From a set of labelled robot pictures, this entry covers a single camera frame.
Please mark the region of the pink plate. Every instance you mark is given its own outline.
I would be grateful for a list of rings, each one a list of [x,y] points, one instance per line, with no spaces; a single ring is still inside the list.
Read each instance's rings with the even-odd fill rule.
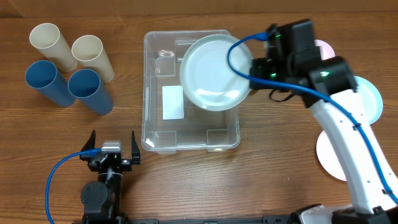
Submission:
[[[321,166],[332,177],[346,182],[346,176],[325,131],[317,139],[316,154]]]

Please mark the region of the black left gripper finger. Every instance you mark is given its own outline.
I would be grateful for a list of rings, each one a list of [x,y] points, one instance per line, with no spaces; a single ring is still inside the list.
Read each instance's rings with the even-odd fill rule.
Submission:
[[[95,142],[96,142],[96,131],[92,130],[91,135],[90,135],[89,139],[87,140],[86,144],[82,147],[81,152],[94,149]]]
[[[134,131],[131,132],[131,164],[141,163],[141,152],[137,145]]]

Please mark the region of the clear plastic storage bin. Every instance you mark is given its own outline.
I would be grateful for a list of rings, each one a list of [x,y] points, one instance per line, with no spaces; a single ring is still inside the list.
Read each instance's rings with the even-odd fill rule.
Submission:
[[[183,119],[163,120],[162,87],[181,86],[180,64],[189,47],[216,30],[151,31],[144,37],[142,146],[158,154],[206,149],[223,152],[240,143],[238,108],[207,111],[183,94]]]

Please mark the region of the pink small bowl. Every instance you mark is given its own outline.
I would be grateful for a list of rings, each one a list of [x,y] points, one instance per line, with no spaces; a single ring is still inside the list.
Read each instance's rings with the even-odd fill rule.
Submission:
[[[322,40],[315,40],[315,45],[320,48],[322,60],[327,60],[335,56],[335,52],[331,45]]]

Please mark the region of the grey-white plate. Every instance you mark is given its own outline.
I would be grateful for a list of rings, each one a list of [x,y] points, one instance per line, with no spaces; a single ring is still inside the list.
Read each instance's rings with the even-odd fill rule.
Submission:
[[[251,91],[249,80],[234,72],[247,75],[253,59],[244,44],[229,48],[239,39],[227,34],[205,36],[189,47],[180,65],[180,83],[186,97],[196,106],[208,111],[233,108]]]

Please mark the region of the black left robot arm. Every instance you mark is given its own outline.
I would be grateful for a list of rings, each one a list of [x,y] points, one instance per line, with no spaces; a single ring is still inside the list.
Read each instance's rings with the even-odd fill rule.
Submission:
[[[84,206],[83,223],[128,223],[121,209],[123,172],[132,171],[141,163],[141,153],[134,132],[131,133],[131,158],[123,159],[119,141],[104,142],[98,152],[95,149],[96,132],[93,131],[81,149],[80,159],[98,174],[98,180],[86,184],[81,190]]]

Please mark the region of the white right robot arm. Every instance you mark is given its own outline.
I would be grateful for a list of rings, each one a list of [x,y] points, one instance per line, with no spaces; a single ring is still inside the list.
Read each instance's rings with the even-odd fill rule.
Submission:
[[[267,43],[267,55],[249,71],[254,90],[290,91],[326,132],[351,195],[346,207],[310,205],[292,213],[290,223],[396,223],[397,176],[366,117],[348,62],[322,59],[312,22],[272,25],[253,39]]]

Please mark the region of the light blue plate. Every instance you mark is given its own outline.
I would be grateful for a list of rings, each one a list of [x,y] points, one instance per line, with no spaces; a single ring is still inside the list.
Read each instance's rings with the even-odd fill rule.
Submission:
[[[367,79],[354,77],[358,84],[358,92],[361,94],[366,116],[369,124],[375,123],[382,115],[383,100],[379,90]]]

